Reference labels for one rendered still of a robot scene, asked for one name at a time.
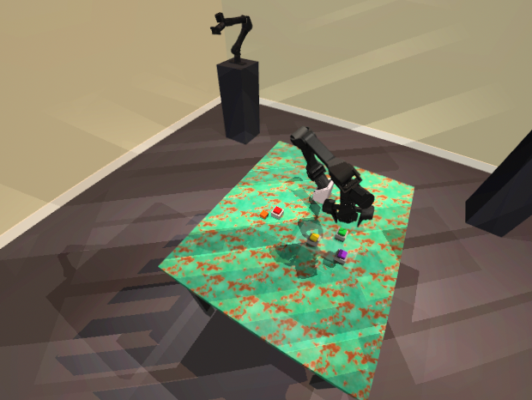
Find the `yellow button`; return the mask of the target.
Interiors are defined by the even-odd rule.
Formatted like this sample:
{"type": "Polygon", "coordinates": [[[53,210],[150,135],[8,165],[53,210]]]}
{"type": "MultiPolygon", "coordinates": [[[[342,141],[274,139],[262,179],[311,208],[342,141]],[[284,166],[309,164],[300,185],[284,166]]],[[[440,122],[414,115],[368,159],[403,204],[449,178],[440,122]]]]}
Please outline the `yellow button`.
{"type": "Polygon", "coordinates": [[[311,232],[311,234],[310,234],[310,236],[309,236],[309,238],[308,238],[306,243],[317,247],[321,237],[322,236],[319,236],[318,234],[311,232]]]}

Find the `red button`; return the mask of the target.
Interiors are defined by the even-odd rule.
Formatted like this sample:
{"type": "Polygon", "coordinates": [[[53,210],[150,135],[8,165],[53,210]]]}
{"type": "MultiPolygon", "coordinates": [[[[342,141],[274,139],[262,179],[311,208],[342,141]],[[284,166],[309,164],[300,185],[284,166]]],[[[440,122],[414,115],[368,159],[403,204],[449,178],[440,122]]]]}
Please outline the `red button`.
{"type": "Polygon", "coordinates": [[[284,209],[281,209],[281,208],[275,206],[274,209],[271,212],[271,216],[273,216],[273,217],[275,217],[275,218],[280,220],[280,218],[283,215],[283,213],[284,213],[284,209]]]}

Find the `purple button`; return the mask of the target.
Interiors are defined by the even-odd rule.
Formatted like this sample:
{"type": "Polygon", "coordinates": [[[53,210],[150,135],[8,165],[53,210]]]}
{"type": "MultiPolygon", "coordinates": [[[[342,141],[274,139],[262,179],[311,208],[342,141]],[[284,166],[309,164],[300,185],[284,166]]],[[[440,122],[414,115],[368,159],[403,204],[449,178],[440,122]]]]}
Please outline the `purple button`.
{"type": "Polygon", "coordinates": [[[337,252],[336,252],[336,255],[334,257],[334,260],[335,261],[338,261],[342,264],[345,264],[347,259],[348,259],[348,254],[349,252],[346,252],[340,248],[338,248],[337,252]]]}

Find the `green button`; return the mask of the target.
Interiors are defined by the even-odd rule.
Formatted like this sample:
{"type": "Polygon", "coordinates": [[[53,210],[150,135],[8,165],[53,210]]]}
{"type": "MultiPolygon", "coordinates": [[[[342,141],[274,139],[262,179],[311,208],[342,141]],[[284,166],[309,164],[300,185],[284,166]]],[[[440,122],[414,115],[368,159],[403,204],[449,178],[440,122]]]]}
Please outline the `green button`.
{"type": "Polygon", "coordinates": [[[347,238],[347,235],[348,235],[348,230],[339,227],[336,231],[336,235],[334,238],[344,241],[347,238]]]}

